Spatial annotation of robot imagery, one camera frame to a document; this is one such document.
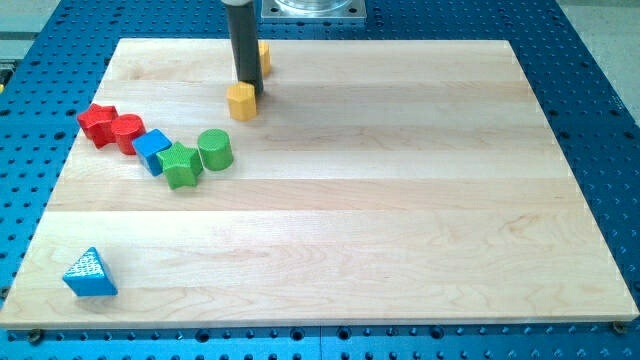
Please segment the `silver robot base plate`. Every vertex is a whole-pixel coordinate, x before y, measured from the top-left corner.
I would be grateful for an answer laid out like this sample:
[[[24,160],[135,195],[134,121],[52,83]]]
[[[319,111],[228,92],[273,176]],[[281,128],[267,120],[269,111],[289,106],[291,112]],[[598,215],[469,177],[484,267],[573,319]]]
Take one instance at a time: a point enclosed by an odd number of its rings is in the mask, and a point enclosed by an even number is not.
[[[365,19],[365,0],[262,0],[266,20]]]

